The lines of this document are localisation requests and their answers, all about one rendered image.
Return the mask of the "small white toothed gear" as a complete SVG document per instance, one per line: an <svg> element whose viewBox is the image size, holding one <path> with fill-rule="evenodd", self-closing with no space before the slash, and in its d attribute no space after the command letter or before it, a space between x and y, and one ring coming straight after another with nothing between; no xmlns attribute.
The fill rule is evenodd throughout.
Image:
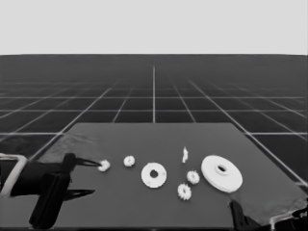
<svg viewBox="0 0 308 231"><path fill-rule="evenodd" d="M199 174L195 171L195 170L190 170L188 173L187 173L187 179L188 181L193 184L193 185L196 185L199 183L200 181L200 177L199 177Z"/></svg>
<svg viewBox="0 0 308 231"><path fill-rule="evenodd" d="M191 187L187 184L180 184L177 188L177 193L182 200L189 200L192 196Z"/></svg>
<svg viewBox="0 0 308 231"><path fill-rule="evenodd" d="M130 155L130 156L126 156L123 160L123 164L126 167L132 167L135 164L136 160L135 157Z"/></svg>
<svg viewBox="0 0 308 231"><path fill-rule="evenodd" d="M98 170L101 172L105 172L110 168L111 164L108 160L103 160L100 162L100 166L98 167Z"/></svg>

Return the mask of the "large thick white disc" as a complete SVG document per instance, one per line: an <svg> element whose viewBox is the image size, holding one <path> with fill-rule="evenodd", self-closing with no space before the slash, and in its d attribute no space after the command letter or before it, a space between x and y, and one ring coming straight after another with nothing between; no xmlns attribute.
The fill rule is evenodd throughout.
<svg viewBox="0 0 308 231"><path fill-rule="evenodd" d="M225 193L237 191L243 183L240 170L232 162L218 155L205 157L201 162L201 172L214 188Z"/></svg>

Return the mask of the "white round carrier wide hole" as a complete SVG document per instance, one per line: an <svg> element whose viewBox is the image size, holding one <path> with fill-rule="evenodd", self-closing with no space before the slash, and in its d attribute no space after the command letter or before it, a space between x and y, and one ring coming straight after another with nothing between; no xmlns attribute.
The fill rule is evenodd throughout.
<svg viewBox="0 0 308 231"><path fill-rule="evenodd" d="M167 171L159 163L148 163L141 170L141 180L150 189L158 189L167 180Z"/></svg>

